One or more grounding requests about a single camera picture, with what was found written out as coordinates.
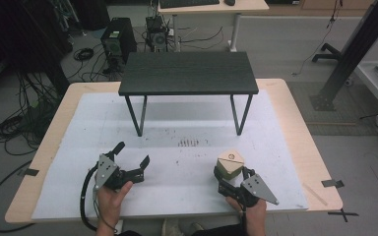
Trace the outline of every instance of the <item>floor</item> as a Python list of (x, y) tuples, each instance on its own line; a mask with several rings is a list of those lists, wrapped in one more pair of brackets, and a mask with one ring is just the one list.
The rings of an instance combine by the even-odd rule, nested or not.
[[(110, 15), (120, 14), (120, 10), (110, 8)], [(258, 18), (243, 17), (241, 19), (237, 49), (247, 51), (256, 78), (283, 78), (286, 81), (325, 82), (336, 62), (320, 61), (312, 63), (304, 60), (311, 56), (328, 32), (329, 18)], [(326, 41), (337, 48), (342, 48), (359, 18), (337, 19)], [(207, 38), (219, 32), (220, 26), (183, 29), (182, 35), (187, 39)], [(142, 42), (141, 32), (144, 29), (135, 27), (136, 40)], [(211, 40), (187, 43), (182, 45), (183, 51), (202, 50), (189, 47), (208, 47), (208, 50), (225, 51), (230, 39), (232, 28), (223, 27), (221, 33)], [(94, 47), (99, 44), (100, 31), (88, 32), (86, 36), (73, 34), (74, 51), (83, 47)], [(139, 51), (144, 51), (144, 44), (139, 44)], [(378, 45), (367, 55), (366, 59), (378, 59)], [(103, 59), (89, 62), (82, 72), (90, 72), (101, 68)], [(80, 63), (72, 59), (72, 53), (62, 61), (66, 76), (73, 75)], [(72, 83), (81, 79), (73, 77)], [(19, 108), (18, 81), (13, 71), (6, 70), (0, 76), (0, 122)], [(313, 136), (318, 150), (327, 165), (331, 176), (345, 183), (339, 193), (344, 202), (344, 211), (357, 213), (348, 216), (347, 222), (340, 215), (328, 215), (326, 212), (304, 213), (270, 213), (266, 220), (268, 236), (284, 235), (378, 235), (378, 137), (377, 136)], [(16, 138), (7, 144), (10, 152), (24, 152), (29, 148), (22, 138)], [(0, 144), (0, 181), (21, 164), (31, 160), (33, 153), (13, 156), (8, 154), (4, 145)], [(20, 225), (9, 225), (4, 220), (5, 212), (13, 199), (22, 177), (15, 174), (0, 188), (0, 229), (11, 229)], [(190, 223), (200, 222), (207, 228), (223, 224), (235, 223), (234, 217), (202, 217), (182, 218), (180, 226), (189, 234)], [(141, 234), (160, 235), (162, 219), (133, 219), (124, 221), (124, 229), (132, 229)], [(10, 235), (94, 235), (82, 222), (49, 222), (40, 223)]]

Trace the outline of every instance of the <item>desk leg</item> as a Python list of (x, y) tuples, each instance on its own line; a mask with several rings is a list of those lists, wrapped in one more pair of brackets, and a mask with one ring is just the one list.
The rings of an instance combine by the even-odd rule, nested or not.
[(250, 108), (253, 94), (248, 95), (247, 104), (245, 105), (244, 114), (242, 116), (240, 126), (238, 126), (237, 112), (235, 111), (234, 95), (232, 94), (229, 98), (231, 99), (232, 115), (234, 116), (234, 122), (235, 122), (235, 131), (237, 132), (237, 136), (240, 136), (242, 133), (242, 129), (244, 128), (245, 119), (247, 118), (247, 113), (248, 113), (248, 109)]
[(180, 51), (179, 36), (177, 35), (177, 15), (173, 15), (174, 51)]
[(128, 109), (130, 110), (131, 118), (133, 119), (134, 127), (136, 128), (137, 135), (139, 137), (143, 136), (143, 127), (144, 127), (144, 118), (146, 117), (146, 107), (147, 107), (147, 96), (144, 96), (144, 103), (143, 103), (143, 111), (141, 113), (141, 121), (140, 121), (140, 127), (137, 123), (137, 118), (134, 113), (133, 106), (131, 105), (130, 96), (125, 96), (125, 100), (127, 101)]
[(240, 26), (241, 13), (235, 14), (234, 17), (234, 29), (232, 30), (231, 41), (229, 42), (229, 51), (236, 52), (237, 48), (235, 44), (237, 43), (238, 28)]

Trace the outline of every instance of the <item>person's right hand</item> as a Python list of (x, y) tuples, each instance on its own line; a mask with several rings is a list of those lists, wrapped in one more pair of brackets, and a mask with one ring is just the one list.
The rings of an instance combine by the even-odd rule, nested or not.
[[(242, 211), (241, 206), (235, 199), (226, 197), (225, 200), (238, 212)], [(267, 204), (264, 200), (259, 200), (257, 204), (247, 208), (245, 214), (247, 218), (246, 227), (248, 236), (266, 235), (266, 208)]]

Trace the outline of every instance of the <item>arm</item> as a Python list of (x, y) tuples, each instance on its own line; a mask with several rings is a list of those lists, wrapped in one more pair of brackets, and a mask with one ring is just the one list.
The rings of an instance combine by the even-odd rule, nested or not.
[(133, 183), (129, 181), (118, 193), (104, 186), (97, 191), (99, 221), (97, 223), (96, 236), (111, 236), (114, 234), (114, 227), (119, 220), (122, 201), (132, 186)]
[[(226, 201), (238, 212), (241, 212), (241, 207), (238, 202), (230, 197), (225, 198)], [(247, 234), (248, 236), (265, 236), (266, 235), (266, 208), (267, 204), (264, 200), (259, 200), (257, 204), (248, 207), (246, 210), (247, 218)]]

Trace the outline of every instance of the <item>black metal leg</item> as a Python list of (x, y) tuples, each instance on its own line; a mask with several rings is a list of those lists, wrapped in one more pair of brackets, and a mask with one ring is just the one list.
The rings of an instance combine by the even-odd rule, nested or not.
[(232, 115), (234, 116), (234, 122), (235, 122), (235, 131), (237, 132), (237, 136), (240, 136), (242, 133), (242, 129), (244, 128), (245, 119), (247, 118), (247, 113), (248, 113), (248, 109), (250, 108), (253, 94), (248, 95), (247, 104), (245, 105), (244, 114), (242, 116), (241, 124), (239, 126), (238, 126), (237, 112), (235, 111), (234, 94), (232, 94), (229, 98), (231, 99)]
[(140, 121), (140, 127), (137, 123), (137, 118), (134, 113), (133, 106), (131, 105), (130, 96), (125, 96), (125, 100), (127, 101), (128, 109), (130, 110), (131, 118), (133, 119), (134, 127), (136, 128), (137, 135), (139, 137), (143, 136), (143, 127), (144, 127), (144, 118), (146, 116), (146, 107), (147, 107), (147, 96), (144, 96), (144, 103), (143, 103), (143, 112), (141, 113), (141, 121)]

